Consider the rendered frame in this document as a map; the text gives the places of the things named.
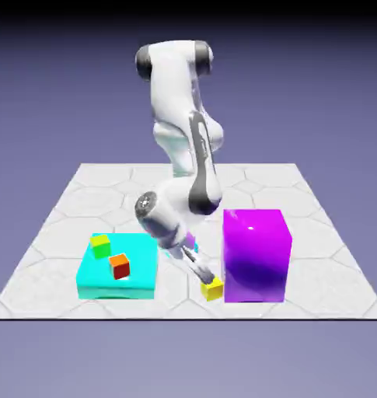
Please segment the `large purple box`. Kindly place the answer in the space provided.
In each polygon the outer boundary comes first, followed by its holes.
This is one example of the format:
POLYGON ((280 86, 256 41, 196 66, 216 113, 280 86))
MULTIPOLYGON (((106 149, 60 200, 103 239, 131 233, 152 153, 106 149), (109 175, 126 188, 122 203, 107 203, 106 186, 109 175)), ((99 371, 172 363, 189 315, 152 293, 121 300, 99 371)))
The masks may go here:
POLYGON ((225 209, 225 302, 283 302, 291 246, 292 236, 280 210, 225 209))

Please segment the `small green cube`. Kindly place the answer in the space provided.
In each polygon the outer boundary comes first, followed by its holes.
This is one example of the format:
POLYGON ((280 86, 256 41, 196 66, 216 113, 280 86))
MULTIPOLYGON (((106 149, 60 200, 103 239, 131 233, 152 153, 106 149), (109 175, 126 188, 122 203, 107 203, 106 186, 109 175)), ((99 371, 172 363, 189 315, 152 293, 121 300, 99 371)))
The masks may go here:
POLYGON ((111 254, 110 240, 106 234, 92 236, 90 238, 90 247, 92 249, 93 256, 97 260, 109 257, 111 254))

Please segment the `large cyan box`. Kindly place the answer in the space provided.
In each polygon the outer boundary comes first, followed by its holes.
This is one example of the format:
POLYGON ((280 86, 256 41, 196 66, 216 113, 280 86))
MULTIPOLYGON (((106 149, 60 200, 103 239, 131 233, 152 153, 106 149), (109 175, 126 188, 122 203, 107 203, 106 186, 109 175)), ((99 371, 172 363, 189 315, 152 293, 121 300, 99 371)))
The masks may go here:
POLYGON ((76 274, 80 299, 153 299, 158 266, 157 242, 147 233, 93 233, 76 274), (109 257, 96 259, 90 247, 92 236, 106 234, 111 256, 125 253, 130 262, 128 277, 114 280, 109 257))

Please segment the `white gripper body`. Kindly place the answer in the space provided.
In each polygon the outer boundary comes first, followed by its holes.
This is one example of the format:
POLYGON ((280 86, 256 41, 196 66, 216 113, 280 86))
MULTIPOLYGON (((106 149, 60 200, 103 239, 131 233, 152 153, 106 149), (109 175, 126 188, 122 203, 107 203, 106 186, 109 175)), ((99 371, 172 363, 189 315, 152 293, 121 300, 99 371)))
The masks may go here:
POLYGON ((190 269, 198 276, 201 282, 205 285, 212 283, 215 275, 202 258, 194 250, 191 250, 186 246, 182 246, 182 250, 185 256, 189 259, 190 269))

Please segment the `small orange cube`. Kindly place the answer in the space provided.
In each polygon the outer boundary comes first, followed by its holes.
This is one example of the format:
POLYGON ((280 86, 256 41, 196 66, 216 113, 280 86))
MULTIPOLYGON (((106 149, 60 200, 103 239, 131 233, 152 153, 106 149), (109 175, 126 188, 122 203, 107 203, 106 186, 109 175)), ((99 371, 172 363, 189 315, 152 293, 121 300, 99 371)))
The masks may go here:
POLYGON ((120 280, 130 275, 130 262, 125 253, 109 257, 110 271, 114 280, 120 280))

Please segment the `small yellow cube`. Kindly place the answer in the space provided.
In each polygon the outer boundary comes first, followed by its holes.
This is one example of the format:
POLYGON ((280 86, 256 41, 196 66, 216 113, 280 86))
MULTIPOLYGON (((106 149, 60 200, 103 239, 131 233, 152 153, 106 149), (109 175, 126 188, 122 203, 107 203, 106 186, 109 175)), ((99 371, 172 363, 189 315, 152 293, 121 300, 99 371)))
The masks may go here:
POLYGON ((210 302, 223 296, 224 283, 218 277, 214 276, 211 283, 201 283, 201 294, 210 302))

